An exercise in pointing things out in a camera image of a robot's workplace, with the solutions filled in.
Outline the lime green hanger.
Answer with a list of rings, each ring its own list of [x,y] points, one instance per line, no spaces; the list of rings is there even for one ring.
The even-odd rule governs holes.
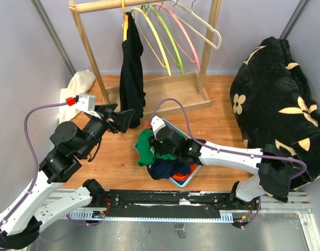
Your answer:
[[[141,9],[147,14],[147,16],[148,16],[148,10],[150,10],[154,14],[154,16],[158,19],[159,23],[163,26],[163,28],[164,28],[164,30],[165,30],[165,32],[166,32],[171,44],[172,44],[172,47],[174,49],[174,53],[175,53],[176,59],[174,59],[174,57],[171,54],[171,52],[169,51],[168,47],[164,43],[164,40],[159,35],[160,39],[161,39],[161,42],[163,44],[163,47],[169,53],[169,56],[174,60],[176,66],[180,69],[181,75],[184,76],[185,75],[185,70],[184,70],[184,65],[183,65],[182,59],[181,59],[181,55],[179,53],[178,45],[177,45],[177,43],[176,43],[176,41],[175,41],[175,39],[174,39],[169,27],[167,26],[167,24],[165,23],[164,19],[162,18],[161,14],[159,13],[158,10],[156,10],[155,7],[151,6],[150,4],[141,5]]]

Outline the pale yellow hanger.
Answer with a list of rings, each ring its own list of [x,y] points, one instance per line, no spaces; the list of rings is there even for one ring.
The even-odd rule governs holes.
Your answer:
[[[164,51],[164,47],[163,44],[161,42],[160,36],[158,34],[158,32],[156,31],[153,23],[151,22],[150,18],[147,16],[147,14],[139,7],[132,7],[130,9],[130,13],[134,19],[134,22],[138,28],[138,31],[141,33],[141,35],[143,36],[144,40],[146,41],[147,45],[149,46],[150,50],[152,51],[152,53],[154,54],[154,56],[156,57],[157,61],[159,62],[159,64],[161,65],[161,67],[163,69],[165,69],[167,71],[167,74],[169,76],[172,75],[171,72],[171,68],[170,68],[170,64],[167,58],[167,54]],[[146,21],[149,29],[151,30],[152,35],[155,38],[155,41],[159,47],[160,50],[160,56],[158,56],[158,54],[156,53],[155,49],[153,48],[153,46],[151,45],[148,37],[146,36],[146,34],[144,33],[144,31],[142,30],[141,26],[138,23],[137,20],[137,14],[139,14],[140,16],[142,16],[144,18],[144,20]]]

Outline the black printed t shirt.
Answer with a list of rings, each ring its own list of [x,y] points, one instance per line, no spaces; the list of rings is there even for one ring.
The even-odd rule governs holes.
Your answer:
[[[119,98],[121,111],[135,111],[129,127],[134,129],[140,125],[146,106],[141,56],[144,47],[131,12],[128,16],[127,39],[122,42],[123,64],[120,73]]]

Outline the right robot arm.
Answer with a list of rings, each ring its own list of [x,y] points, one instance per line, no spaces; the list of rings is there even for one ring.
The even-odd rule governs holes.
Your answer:
[[[242,209],[263,195],[288,202],[293,167],[275,146],[267,144],[263,149],[239,149],[200,139],[194,141],[167,126],[162,129],[151,127],[151,130],[154,134],[151,145],[160,153],[169,153],[185,164],[219,165],[252,174],[249,179],[234,183],[229,196],[233,208]]]

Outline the green t shirt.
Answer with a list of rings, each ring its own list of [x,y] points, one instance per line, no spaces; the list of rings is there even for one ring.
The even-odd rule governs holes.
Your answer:
[[[138,136],[137,152],[139,154],[139,166],[148,166],[155,162],[156,159],[175,160],[176,158],[171,154],[160,155],[150,145],[149,139],[154,136],[154,133],[149,129],[144,129]]]

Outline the orange t shirt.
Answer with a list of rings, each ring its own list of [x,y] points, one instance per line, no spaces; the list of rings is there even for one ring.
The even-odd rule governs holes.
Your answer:
[[[177,182],[184,182],[192,176],[193,172],[197,168],[197,164],[180,167],[179,170],[171,178]]]

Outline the navy blue t shirt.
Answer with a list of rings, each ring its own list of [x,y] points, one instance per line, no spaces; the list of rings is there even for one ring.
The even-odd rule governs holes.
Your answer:
[[[191,173],[191,167],[177,159],[158,158],[153,164],[147,166],[147,171],[152,179],[159,180],[169,179],[176,174],[188,175]]]

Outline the white plastic hanger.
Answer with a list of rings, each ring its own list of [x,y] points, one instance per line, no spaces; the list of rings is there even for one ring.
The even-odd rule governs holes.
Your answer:
[[[190,24],[188,24],[186,21],[184,21],[182,18],[180,18],[179,16],[177,16],[178,20],[180,22],[182,22],[183,24],[185,24],[188,28],[190,28],[196,35],[198,35],[200,38],[202,38],[208,45],[210,45],[213,49],[218,50],[220,49],[221,45],[222,45],[222,36],[220,34],[220,32],[213,28],[212,25],[210,25],[208,22],[206,22],[204,19],[202,19],[200,16],[198,16],[196,13],[194,13],[194,11],[192,9],[188,9],[186,8],[184,5],[180,4],[179,1],[172,1],[173,2],[173,6],[178,6],[179,8],[181,8],[182,10],[184,10],[186,13],[188,13],[190,16],[192,16],[194,19],[196,19],[200,24],[202,24],[203,26],[206,27],[207,31],[210,31],[212,34],[216,35],[218,38],[218,42],[217,44],[214,44],[213,42],[211,42],[211,40],[209,38],[207,38],[206,36],[202,35],[199,31],[197,31],[194,27],[192,27]]]

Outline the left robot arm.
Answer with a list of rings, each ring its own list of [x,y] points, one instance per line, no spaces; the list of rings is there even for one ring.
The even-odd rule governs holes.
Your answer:
[[[93,148],[100,148],[102,136],[109,131],[126,133],[134,110],[115,112],[117,104],[96,105],[95,114],[83,129],[74,122],[59,124],[50,137],[54,148],[39,163],[35,160],[32,181],[19,197],[0,213],[0,250],[23,249],[33,243],[46,227],[73,210],[98,207],[104,201],[105,191],[98,181],[88,179],[83,185],[58,201],[43,203],[66,183],[80,168],[81,159],[87,159]]]

